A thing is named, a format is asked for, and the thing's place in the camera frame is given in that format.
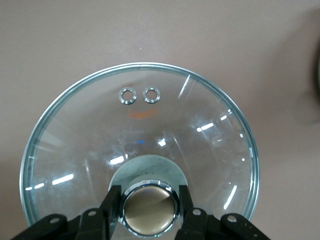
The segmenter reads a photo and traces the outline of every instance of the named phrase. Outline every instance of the glass lid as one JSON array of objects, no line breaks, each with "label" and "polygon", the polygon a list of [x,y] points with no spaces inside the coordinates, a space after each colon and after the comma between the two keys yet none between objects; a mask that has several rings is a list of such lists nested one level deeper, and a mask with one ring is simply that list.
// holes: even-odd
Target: glass lid
[{"label": "glass lid", "polygon": [[[141,189],[155,180],[152,194]],[[185,183],[195,207],[218,219],[227,213],[250,219],[259,191],[256,144],[235,103],[198,74],[160,63],[107,68],[63,92],[33,129],[20,172],[26,219],[31,225],[55,213],[72,220],[98,207],[118,183],[131,215],[149,195],[171,196],[166,206],[177,213],[175,185]],[[179,213],[172,221],[161,216],[160,238],[174,239]],[[141,237],[133,233],[119,222],[112,239]]]}]

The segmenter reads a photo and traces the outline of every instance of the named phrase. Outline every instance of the beige surface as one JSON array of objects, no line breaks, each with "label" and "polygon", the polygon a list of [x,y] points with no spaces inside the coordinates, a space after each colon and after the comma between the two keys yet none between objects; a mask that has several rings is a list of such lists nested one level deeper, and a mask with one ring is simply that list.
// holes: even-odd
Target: beige surface
[{"label": "beige surface", "polygon": [[172,196],[158,186],[146,186],[130,195],[123,207],[125,221],[138,234],[156,235],[165,231],[175,219]]},{"label": "beige surface", "polygon": [[0,0],[0,239],[27,225],[28,137],[68,86],[106,67],[160,62],[220,86],[260,153],[252,222],[271,239],[319,239],[320,2]]}]

